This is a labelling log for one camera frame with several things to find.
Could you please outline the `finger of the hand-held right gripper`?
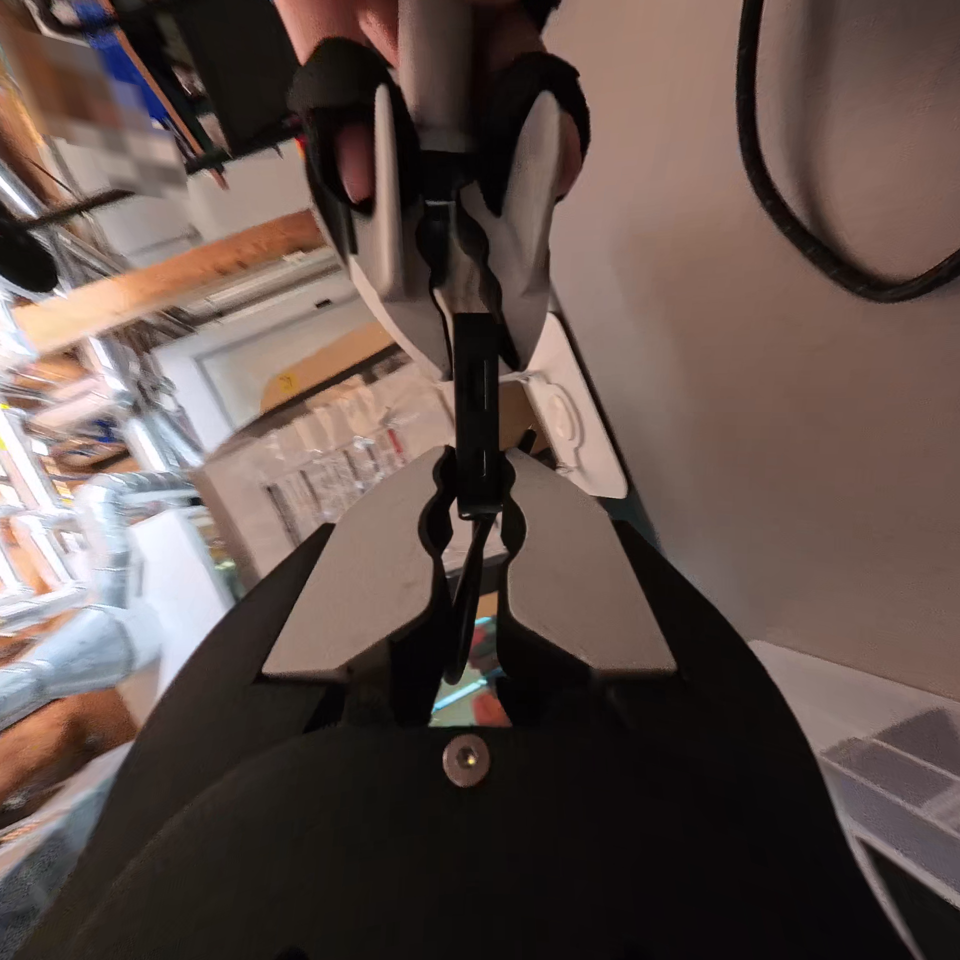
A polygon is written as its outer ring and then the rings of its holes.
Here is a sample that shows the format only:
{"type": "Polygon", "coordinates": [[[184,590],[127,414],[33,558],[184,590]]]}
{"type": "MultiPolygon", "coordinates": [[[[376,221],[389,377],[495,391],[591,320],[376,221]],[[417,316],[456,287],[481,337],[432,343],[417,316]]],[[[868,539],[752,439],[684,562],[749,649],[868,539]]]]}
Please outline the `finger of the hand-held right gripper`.
{"type": "Polygon", "coordinates": [[[510,164],[500,215],[487,209],[477,184],[462,194],[466,212],[489,244],[487,264],[502,294],[502,312],[518,360],[499,371],[527,370],[550,307],[549,237],[561,167],[562,110],[554,96],[535,99],[510,164]]]}
{"type": "Polygon", "coordinates": [[[342,270],[370,314],[421,368],[426,377],[450,381],[453,374],[448,322],[429,285],[429,268],[420,254],[416,230],[425,211],[420,197],[402,201],[399,120],[405,103],[394,106],[392,81],[381,83],[373,99],[375,182],[371,210],[352,209],[322,181],[318,123],[309,118],[309,185],[315,218],[342,270]]]}

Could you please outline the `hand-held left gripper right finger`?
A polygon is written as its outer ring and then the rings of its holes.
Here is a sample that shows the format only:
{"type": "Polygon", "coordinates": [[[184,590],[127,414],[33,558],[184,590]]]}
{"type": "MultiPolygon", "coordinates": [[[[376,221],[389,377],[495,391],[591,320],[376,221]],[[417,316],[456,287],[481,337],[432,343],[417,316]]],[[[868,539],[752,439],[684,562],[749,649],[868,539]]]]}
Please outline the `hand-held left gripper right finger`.
{"type": "Polygon", "coordinates": [[[504,454],[504,615],[602,677],[670,676],[677,662],[614,523],[527,453],[504,454]]]}

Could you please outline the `white plastic holder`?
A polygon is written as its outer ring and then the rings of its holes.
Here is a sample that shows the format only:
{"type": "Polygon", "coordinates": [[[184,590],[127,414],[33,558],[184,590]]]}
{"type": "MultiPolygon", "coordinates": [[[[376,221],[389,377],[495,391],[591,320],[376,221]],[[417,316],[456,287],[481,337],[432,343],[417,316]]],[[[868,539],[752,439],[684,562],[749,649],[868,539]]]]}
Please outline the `white plastic holder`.
{"type": "MultiPolygon", "coordinates": [[[[506,335],[501,325],[496,325],[499,349],[506,335]]],[[[556,314],[547,314],[527,369],[506,373],[499,370],[499,384],[505,383],[522,386],[553,451],[558,473],[591,497],[627,497],[629,483],[615,443],[594,401],[568,331],[556,314]]],[[[455,434],[452,451],[454,467],[450,476],[457,497],[455,434]]]]}

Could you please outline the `clear plastic organizer box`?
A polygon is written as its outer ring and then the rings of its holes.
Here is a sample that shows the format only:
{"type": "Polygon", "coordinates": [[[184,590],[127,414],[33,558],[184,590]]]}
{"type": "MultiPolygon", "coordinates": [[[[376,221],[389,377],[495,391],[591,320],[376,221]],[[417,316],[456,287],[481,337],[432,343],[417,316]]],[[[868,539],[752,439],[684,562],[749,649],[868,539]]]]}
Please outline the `clear plastic organizer box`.
{"type": "Polygon", "coordinates": [[[863,845],[959,910],[958,702],[770,643],[752,650],[817,757],[872,893],[924,958],[863,845]]]}

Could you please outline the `white parts cabinet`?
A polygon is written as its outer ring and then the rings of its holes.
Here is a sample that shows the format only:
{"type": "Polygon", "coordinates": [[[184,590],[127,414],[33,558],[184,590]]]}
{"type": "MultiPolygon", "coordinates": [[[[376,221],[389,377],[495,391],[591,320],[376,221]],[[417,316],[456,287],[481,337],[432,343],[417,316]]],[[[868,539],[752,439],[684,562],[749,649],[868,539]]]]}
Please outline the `white parts cabinet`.
{"type": "Polygon", "coordinates": [[[207,461],[198,489],[228,551],[258,579],[452,440],[450,391],[412,364],[381,363],[251,423],[207,461]]]}

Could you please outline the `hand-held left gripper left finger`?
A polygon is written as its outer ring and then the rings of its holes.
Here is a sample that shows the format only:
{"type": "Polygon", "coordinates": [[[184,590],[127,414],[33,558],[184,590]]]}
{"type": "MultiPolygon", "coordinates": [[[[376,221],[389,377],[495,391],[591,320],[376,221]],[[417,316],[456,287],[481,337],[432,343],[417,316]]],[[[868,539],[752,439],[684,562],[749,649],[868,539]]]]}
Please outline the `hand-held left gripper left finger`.
{"type": "Polygon", "coordinates": [[[454,479],[453,448],[434,446],[348,508],[264,661],[266,678],[347,680],[420,632],[444,663],[454,479]]]}

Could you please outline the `silver insulated pipes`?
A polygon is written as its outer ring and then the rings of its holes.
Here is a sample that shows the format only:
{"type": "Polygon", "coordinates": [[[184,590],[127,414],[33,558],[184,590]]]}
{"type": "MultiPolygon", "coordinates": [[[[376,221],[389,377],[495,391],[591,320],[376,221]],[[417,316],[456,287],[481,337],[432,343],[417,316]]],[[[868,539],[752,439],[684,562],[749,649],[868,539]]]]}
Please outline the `silver insulated pipes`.
{"type": "Polygon", "coordinates": [[[115,688],[162,656],[162,628],[138,596],[130,513],[180,504],[194,487],[181,471],[102,473],[80,486],[74,516],[88,579],[59,628],[2,667],[2,730],[54,701],[115,688]]]}

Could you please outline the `person's right hand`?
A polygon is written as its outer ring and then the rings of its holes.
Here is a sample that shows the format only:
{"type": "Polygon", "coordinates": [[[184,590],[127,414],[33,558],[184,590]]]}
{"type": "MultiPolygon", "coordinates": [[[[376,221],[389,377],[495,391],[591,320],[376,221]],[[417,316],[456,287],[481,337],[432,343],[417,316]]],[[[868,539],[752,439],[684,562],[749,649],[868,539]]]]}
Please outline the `person's right hand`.
{"type": "MultiPolygon", "coordinates": [[[[398,67],[399,4],[396,1],[277,1],[274,4],[301,64],[324,41],[339,38],[375,49],[398,67]]],[[[495,79],[522,55],[545,53],[542,32],[559,2],[475,2],[473,33],[473,105],[493,100],[495,79]]],[[[561,117],[561,152],[556,195],[566,197],[576,183],[585,152],[570,114],[561,117]]],[[[343,121],[335,131],[333,182],[353,205],[371,201],[376,190],[372,122],[343,121]]]]}

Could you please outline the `cardboard sheet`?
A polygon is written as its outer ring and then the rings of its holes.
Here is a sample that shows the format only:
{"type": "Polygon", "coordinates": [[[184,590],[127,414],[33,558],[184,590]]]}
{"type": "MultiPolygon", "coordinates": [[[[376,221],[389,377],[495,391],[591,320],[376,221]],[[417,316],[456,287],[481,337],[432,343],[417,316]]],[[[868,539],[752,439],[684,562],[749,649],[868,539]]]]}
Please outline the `cardboard sheet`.
{"type": "Polygon", "coordinates": [[[349,378],[366,375],[378,363],[401,354],[394,344],[342,365],[333,361],[346,359],[345,355],[332,347],[324,348],[271,378],[261,395],[258,413],[266,415],[284,404],[313,397],[349,378]]]}

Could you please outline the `black divider card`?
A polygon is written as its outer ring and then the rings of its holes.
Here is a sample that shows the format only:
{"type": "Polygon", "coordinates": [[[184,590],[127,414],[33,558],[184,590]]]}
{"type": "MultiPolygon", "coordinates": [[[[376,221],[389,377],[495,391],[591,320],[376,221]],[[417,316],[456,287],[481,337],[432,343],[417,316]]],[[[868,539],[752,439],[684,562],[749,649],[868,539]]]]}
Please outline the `black divider card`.
{"type": "Polygon", "coordinates": [[[958,959],[958,908],[873,846],[863,847],[922,957],[958,959]]]}

